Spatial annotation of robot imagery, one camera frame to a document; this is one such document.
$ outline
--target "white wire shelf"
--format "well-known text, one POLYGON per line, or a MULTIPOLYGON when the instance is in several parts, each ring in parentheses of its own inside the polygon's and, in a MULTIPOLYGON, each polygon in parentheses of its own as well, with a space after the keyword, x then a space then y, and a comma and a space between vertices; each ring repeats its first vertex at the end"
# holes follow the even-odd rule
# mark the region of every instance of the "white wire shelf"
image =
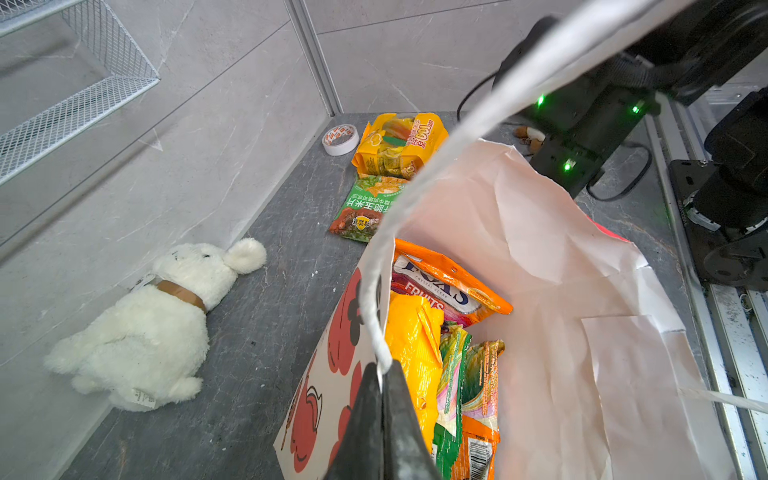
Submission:
POLYGON ((60 101, 0 137, 0 184, 160 81, 157 70, 102 0, 0 0, 0 31, 6 22, 48 15, 68 2, 61 17, 106 67, 110 76, 60 101))

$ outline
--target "table surface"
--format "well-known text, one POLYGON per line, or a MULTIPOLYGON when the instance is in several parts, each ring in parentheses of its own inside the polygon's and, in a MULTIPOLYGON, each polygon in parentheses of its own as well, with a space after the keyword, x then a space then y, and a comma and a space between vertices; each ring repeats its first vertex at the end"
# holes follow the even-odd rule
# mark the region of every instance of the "table surface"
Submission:
MULTIPOLYGON (((450 131, 455 114, 439 112, 450 131)), ((341 114, 362 132, 374 114, 341 114)), ((486 138, 517 144, 513 127, 486 138)), ((643 123, 630 139, 649 144, 643 123)), ((525 146, 520 151, 528 153, 525 146)), ((237 280, 208 315, 210 350, 197 376, 196 399, 148 413, 114 409, 63 474, 75 478, 282 478, 272 447, 300 377, 365 244, 327 233, 356 178, 353 154, 330 157, 319 139, 256 219, 247 236, 260 240, 266 266, 237 280)), ((595 186, 608 197, 645 162, 642 150, 620 148, 595 186)), ((677 308, 702 369, 674 238, 655 167, 624 199, 576 198, 594 221, 627 238, 646 256, 677 308)))

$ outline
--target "white tape roll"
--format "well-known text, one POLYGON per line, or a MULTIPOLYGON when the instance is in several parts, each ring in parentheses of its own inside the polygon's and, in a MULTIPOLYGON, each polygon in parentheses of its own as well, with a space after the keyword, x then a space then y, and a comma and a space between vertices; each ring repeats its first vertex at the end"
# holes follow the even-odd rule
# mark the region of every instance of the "white tape roll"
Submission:
POLYGON ((323 135, 323 147, 328 155, 333 155, 334 157, 348 154, 355 150, 358 142, 360 142, 360 136, 357 134, 357 129, 354 125, 339 125, 338 127, 331 128, 323 135), (341 137, 349 138, 340 144, 334 145, 333 142, 341 137))

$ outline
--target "white stuffed animal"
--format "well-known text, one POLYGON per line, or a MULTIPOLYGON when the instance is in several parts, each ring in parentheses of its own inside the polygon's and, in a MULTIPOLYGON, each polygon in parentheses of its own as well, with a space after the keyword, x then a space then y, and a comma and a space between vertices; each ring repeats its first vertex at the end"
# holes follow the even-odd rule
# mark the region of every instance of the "white stuffed animal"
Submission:
POLYGON ((124 410, 192 399, 203 383, 194 374, 208 351, 206 311, 219 304, 238 273, 265 261, 263 245, 253 238, 226 252, 207 243, 174 247, 154 263, 152 284, 132 290, 87 329, 58 342, 45 366, 74 374, 72 386, 83 395, 110 391, 110 400, 124 410))

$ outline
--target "snack bag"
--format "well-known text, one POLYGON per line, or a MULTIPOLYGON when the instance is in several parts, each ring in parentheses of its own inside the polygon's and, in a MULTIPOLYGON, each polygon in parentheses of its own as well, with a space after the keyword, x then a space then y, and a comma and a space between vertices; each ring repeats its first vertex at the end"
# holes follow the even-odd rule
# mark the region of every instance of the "snack bag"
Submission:
POLYGON ((442 311, 418 296, 392 294, 384 340, 399 360, 427 449, 437 419, 437 385, 442 374, 439 340, 442 311))
POLYGON ((418 295, 445 311, 446 322, 467 327, 493 313, 507 315, 512 305, 445 255, 395 239, 393 292, 418 295))
POLYGON ((432 440, 432 457, 445 480, 451 479, 451 468, 462 444, 462 383, 469 335, 461 325, 449 325, 440 336, 442 376, 437 387, 437 423, 432 440))
POLYGON ((402 178, 360 175, 328 231, 369 242, 389 206, 408 181, 402 178))
POLYGON ((414 118, 382 114, 362 133, 352 164, 361 175, 410 179, 446 138, 448 131, 435 114, 417 114, 414 118))
POLYGON ((504 342, 475 345, 467 352, 462 383, 462 446, 453 464, 452 480, 494 479, 498 434, 498 356, 504 342))

